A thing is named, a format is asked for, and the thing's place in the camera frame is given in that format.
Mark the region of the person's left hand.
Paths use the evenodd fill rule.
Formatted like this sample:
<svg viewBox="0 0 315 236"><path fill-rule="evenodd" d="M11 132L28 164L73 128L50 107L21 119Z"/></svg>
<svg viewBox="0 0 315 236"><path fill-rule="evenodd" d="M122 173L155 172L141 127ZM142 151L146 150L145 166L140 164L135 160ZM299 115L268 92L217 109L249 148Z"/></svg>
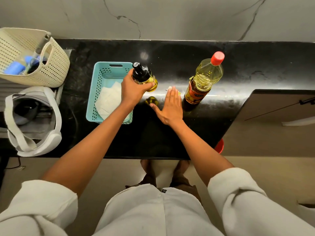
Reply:
<svg viewBox="0 0 315 236"><path fill-rule="evenodd" d="M144 95L144 92L139 89L139 84L133 80L132 72L133 69L128 72L121 83L121 105L127 106L131 110L133 110Z"/></svg>

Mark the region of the person's right hand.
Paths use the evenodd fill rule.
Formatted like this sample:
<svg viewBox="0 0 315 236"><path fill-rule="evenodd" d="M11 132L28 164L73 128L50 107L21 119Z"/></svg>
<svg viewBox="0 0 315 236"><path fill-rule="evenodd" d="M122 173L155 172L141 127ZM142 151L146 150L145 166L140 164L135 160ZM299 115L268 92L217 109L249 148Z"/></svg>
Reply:
<svg viewBox="0 0 315 236"><path fill-rule="evenodd" d="M176 88L176 103L175 106L169 104L169 90L167 91L163 109L163 119L160 119L163 124L170 126L172 129L180 126L183 123L183 110L178 110L178 89Z"/></svg>

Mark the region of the oil spray bottle black top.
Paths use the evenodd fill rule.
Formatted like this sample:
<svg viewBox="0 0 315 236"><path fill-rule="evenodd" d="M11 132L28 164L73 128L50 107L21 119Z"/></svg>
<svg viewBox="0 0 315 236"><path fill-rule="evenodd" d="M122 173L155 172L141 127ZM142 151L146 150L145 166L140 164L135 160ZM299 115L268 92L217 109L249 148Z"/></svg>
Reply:
<svg viewBox="0 0 315 236"><path fill-rule="evenodd" d="M135 83L143 85L146 83L155 83L155 85L148 90L148 92L155 91L158 86L158 81L155 78L155 75L153 75L151 69L145 65L141 64L139 62L134 62L132 64L133 72L132 72L132 78L135 81Z"/></svg>

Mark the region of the person's left forearm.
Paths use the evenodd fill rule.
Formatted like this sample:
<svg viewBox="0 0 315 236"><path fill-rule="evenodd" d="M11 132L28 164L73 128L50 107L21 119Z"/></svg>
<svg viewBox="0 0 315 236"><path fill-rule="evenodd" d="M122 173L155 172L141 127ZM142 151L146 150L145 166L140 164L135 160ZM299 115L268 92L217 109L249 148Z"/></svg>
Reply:
<svg viewBox="0 0 315 236"><path fill-rule="evenodd" d="M66 152L41 180L65 186L81 196L134 107L135 104L122 101L105 121Z"/></svg>

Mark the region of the person's right forearm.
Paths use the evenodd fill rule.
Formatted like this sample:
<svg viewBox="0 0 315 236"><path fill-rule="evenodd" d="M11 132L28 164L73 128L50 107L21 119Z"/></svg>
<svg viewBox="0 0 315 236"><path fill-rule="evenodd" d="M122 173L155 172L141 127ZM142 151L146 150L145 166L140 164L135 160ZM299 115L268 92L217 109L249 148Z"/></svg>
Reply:
<svg viewBox="0 0 315 236"><path fill-rule="evenodd" d="M231 162L217 153L192 131L183 120L172 120L169 126L183 143L197 174L206 186L215 175L234 168Z"/></svg>

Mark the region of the large oil bottle red cap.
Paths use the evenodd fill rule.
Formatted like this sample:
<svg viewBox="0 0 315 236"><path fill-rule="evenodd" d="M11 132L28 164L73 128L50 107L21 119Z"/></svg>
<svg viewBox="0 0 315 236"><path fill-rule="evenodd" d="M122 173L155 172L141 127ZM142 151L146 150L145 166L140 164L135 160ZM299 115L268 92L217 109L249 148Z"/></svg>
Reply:
<svg viewBox="0 0 315 236"><path fill-rule="evenodd" d="M190 104L199 104L210 92L212 86L223 76L222 62L225 55L217 51L209 59L203 59L196 68L195 75L189 79L189 85L184 95Z"/></svg>

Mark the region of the white paper napkins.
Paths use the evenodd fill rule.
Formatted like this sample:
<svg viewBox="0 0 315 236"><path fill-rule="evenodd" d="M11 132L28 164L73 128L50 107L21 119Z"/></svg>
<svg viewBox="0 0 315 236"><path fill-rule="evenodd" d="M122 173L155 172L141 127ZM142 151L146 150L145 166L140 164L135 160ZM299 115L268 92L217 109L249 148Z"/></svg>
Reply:
<svg viewBox="0 0 315 236"><path fill-rule="evenodd" d="M114 82L111 87L102 87L95 102L97 113L105 120L121 103L121 83Z"/></svg>

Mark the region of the teal plastic basket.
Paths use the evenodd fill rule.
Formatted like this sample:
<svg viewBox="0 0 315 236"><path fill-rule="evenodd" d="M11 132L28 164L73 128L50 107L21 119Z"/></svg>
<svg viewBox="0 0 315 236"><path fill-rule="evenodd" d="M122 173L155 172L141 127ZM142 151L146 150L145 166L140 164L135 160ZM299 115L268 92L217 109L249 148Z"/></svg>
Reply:
<svg viewBox="0 0 315 236"><path fill-rule="evenodd" d="M89 122L103 122L95 107L102 88L110 88L116 82L121 84L131 68L131 62L97 62L94 65L86 110L86 119Z"/></svg>

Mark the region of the red bucket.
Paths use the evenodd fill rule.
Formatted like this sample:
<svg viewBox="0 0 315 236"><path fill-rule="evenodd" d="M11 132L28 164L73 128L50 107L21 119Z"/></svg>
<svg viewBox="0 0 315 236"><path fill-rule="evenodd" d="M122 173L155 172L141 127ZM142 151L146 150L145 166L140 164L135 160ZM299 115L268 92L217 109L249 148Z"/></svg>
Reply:
<svg viewBox="0 0 315 236"><path fill-rule="evenodd" d="M220 141L219 141L219 142L217 143L217 145L215 146L214 150L215 150L217 153L221 154L222 151L223 151L223 149L224 149L224 140L223 140L223 139L220 139Z"/></svg>

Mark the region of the brown trousers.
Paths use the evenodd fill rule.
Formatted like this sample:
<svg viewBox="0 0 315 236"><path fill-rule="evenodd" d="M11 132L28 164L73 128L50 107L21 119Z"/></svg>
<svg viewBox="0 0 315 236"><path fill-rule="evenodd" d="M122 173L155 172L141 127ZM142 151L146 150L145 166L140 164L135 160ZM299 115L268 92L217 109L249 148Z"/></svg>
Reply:
<svg viewBox="0 0 315 236"><path fill-rule="evenodd" d="M128 186L126 185L125 188L128 189L130 187L136 187L144 184L150 184L157 187L156 184L156 174L153 169L153 162L150 159L142 159L140 160L140 164L145 171L146 175L144 176L143 180L136 185ZM170 183L170 187L176 188L178 190L185 191L189 194L192 194L196 197L200 203L202 203L200 195L198 193L197 187L195 185L191 185L188 179L184 176L184 173L187 171L188 167L190 166L189 160L180 160L173 171L172 180Z"/></svg>

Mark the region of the cream woven plastic basket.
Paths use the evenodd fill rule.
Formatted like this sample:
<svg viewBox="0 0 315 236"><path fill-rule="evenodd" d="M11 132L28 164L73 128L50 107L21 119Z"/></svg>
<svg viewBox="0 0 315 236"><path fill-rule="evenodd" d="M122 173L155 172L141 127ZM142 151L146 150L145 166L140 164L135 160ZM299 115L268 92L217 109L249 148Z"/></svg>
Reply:
<svg viewBox="0 0 315 236"><path fill-rule="evenodd" d="M3 71L18 61L27 67L25 56L40 56L39 67L31 74L6 75ZM38 29L0 28L0 79L26 86L56 88L63 84L70 66L65 51L51 37Z"/></svg>

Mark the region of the beige cabinet door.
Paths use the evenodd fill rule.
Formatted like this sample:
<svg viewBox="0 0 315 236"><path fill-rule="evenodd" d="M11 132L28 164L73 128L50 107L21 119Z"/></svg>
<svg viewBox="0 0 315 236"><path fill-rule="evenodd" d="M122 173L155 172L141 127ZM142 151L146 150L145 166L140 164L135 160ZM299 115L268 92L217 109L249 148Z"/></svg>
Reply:
<svg viewBox="0 0 315 236"><path fill-rule="evenodd" d="M254 90L242 105L235 121L246 123L304 124L315 121L315 105L299 100L315 97L315 90Z"/></svg>

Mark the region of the white shirt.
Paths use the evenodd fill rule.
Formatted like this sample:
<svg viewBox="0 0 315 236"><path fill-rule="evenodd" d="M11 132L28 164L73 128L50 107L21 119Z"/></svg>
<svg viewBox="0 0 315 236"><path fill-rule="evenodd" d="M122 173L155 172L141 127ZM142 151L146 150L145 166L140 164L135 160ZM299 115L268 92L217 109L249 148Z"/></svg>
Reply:
<svg viewBox="0 0 315 236"><path fill-rule="evenodd" d="M230 168L214 176L208 192L227 236L315 236L315 227L267 197L251 175ZM67 236L77 194L57 183L32 180L0 214L0 236ZM150 184L112 197L92 236L223 236L199 200L176 188Z"/></svg>

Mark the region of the dark blue bottle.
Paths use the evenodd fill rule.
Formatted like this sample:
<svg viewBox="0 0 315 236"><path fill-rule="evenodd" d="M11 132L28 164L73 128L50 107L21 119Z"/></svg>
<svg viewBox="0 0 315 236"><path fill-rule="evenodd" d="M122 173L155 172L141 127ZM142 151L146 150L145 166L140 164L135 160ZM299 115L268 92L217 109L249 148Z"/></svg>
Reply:
<svg viewBox="0 0 315 236"><path fill-rule="evenodd" d="M37 55L35 58L32 56L25 56L25 62L27 64L25 74L31 74L39 67L40 56Z"/></svg>

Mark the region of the white grey headset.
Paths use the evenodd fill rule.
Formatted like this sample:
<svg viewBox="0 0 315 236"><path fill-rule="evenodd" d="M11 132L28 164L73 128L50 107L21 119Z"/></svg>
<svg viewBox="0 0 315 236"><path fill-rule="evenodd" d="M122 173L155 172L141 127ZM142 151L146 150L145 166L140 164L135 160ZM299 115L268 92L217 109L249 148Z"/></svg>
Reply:
<svg viewBox="0 0 315 236"><path fill-rule="evenodd" d="M3 117L20 157L45 155L61 143L62 117L49 87L29 87L7 96Z"/></svg>

